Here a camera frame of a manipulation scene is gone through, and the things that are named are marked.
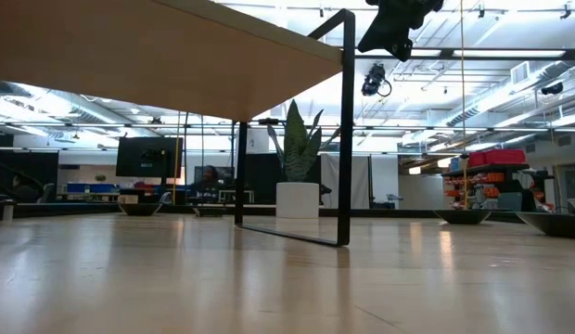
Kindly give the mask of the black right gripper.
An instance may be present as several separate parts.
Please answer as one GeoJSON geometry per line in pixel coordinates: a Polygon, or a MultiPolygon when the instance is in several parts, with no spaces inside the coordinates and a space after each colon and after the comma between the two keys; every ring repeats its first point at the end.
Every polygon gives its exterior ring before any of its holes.
{"type": "Polygon", "coordinates": [[[365,0],[377,6],[378,14],[358,44],[359,50],[403,50],[408,45],[405,20],[422,20],[428,13],[438,12],[443,0],[365,0]]]}

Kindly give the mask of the leaf-shaped black plate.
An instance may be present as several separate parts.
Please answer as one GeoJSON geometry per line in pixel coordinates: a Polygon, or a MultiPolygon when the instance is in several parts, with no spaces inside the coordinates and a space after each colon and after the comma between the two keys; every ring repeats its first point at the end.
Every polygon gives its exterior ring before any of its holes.
{"type": "Polygon", "coordinates": [[[573,214],[517,212],[516,216],[548,237],[575,238],[575,215],[573,214]]]}
{"type": "Polygon", "coordinates": [[[434,213],[450,225],[479,225],[491,215],[484,210],[436,210],[434,213]]]}

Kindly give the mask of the white curtain panel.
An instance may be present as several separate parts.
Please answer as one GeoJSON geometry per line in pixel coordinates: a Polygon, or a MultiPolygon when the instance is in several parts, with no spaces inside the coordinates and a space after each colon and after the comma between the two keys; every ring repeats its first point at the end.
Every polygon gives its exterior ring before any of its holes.
{"type": "MultiPolygon", "coordinates": [[[[331,192],[321,199],[328,209],[339,207],[339,156],[322,154],[321,182],[331,192]]],[[[370,194],[370,157],[353,156],[351,161],[351,207],[353,209],[369,209],[370,194]]]]}

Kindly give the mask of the storage rack with red bins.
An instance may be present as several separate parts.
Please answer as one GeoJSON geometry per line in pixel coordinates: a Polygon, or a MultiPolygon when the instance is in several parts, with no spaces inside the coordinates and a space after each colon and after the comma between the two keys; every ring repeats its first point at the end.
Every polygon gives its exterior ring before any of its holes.
{"type": "Polygon", "coordinates": [[[552,212],[547,184],[554,177],[535,170],[521,149],[497,148],[452,158],[442,175],[453,210],[552,212]]]}

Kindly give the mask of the black partition panel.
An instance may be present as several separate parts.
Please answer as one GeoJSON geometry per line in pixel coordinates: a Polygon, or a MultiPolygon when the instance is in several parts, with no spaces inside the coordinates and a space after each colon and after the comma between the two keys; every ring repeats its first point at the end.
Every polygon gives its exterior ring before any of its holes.
{"type": "Polygon", "coordinates": [[[245,188],[254,192],[255,204],[275,204],[276,185],[286,181],[275,153],[246,156],[245,188]]]}
{"type": "Polygon", "coordinates": [[[12,187],[14,171],[37,180],[43,186],[58,181],[58,154],[0,151],[0,182],[12,187]]]}

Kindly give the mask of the snake plant in white pot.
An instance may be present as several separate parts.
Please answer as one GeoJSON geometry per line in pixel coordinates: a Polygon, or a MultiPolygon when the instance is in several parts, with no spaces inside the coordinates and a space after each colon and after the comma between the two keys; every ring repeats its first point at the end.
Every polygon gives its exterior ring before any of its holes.
{"type": "Polygon", "coordinates": [[[323,112],[319,111],[313,124],[307,128],[300,116],[298,104],[291,100],[283,122],[283,143],[280,143],[272,125],[267,133],[275,145],[282,171],[282,181],[276,185],[275,216],[281,219],[316,219],[319,217],[320,186],[307,181],[319,152],[340,136],[341,129],[326,140],[319,125],[323,112]]]}

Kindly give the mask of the small dark monitor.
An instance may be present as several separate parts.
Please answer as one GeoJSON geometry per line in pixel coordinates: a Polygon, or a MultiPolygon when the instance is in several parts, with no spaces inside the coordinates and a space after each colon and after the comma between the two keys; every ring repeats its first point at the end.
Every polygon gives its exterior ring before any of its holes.
{"type": "Polygon", "coordinates": [[[234,184],[232,167],[215,167],[212,165],[195,168],[194,186],[201,188],[223,188],[234,184]]]}

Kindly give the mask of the person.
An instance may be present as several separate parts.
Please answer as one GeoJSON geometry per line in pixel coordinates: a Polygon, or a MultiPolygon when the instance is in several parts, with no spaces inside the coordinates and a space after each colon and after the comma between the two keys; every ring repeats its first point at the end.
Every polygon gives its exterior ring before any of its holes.
{"type": "Polygon", "coordinates": [[[189,186],[188,199],[191,203],[217,203],[223,188],[217,169],[206,165],[202,169],[201,178],[189,186]]]}
{"type": "Polygon", "coordinates": [[[41,188],[32,179],[22,175],[14,175],[12,187],[14,197],[19,202],[34,203],[41,197],[41,188]]]}

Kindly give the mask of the wooden shelf with black legs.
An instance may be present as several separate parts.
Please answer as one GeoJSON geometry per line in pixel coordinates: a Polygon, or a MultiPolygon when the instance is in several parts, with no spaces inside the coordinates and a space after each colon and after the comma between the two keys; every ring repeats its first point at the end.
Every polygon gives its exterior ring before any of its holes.
{"type": "Polygon", "coordinates": [[[211,0],[0,0],[0,80],[237,122],[340,75],[336,246],[351,234],[356,19],[301,35],[211,0]]]}

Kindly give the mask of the wavy square black plate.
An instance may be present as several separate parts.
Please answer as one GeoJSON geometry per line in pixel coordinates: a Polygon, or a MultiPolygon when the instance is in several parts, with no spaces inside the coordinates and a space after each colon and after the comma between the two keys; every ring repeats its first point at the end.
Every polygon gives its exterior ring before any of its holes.
{"type": "Polygon", "coordinates": [[[128,216],[151,216],[157,213],[161,203],[119,203],[118,207],[128,216]]]}

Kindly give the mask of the blue storage bin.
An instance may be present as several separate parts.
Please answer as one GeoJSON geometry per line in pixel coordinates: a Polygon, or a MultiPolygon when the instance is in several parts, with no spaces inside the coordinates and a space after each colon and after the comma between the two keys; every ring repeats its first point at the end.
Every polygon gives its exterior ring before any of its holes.
{"type": "Polygon", "coordinates": [[[119,188],[107,183],[67,183],[66,189],[68,193],[115,193],[119,188]]]}

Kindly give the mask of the black wall monitor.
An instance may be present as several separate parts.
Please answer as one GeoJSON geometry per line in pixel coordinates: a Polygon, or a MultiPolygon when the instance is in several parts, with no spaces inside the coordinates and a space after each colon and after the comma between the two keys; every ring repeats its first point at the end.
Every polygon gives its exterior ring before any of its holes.
{"type": "Polygon", "coordinates": [[[183,140],[171,137],[122,137],[116,175],[174,178],[181,176],[183,140]]]}

